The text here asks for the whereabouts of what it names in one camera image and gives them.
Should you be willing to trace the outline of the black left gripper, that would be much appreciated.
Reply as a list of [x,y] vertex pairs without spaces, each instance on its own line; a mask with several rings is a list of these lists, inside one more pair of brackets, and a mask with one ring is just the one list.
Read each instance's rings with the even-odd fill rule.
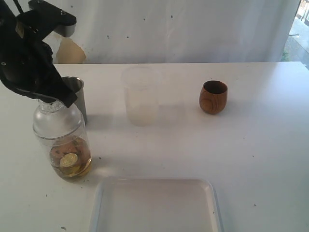
[[0,2],[0,80],[18,95],[69,108],[77,95],[54,67],[53,51],[33,28],[31,15],[30,9],[14,15]]

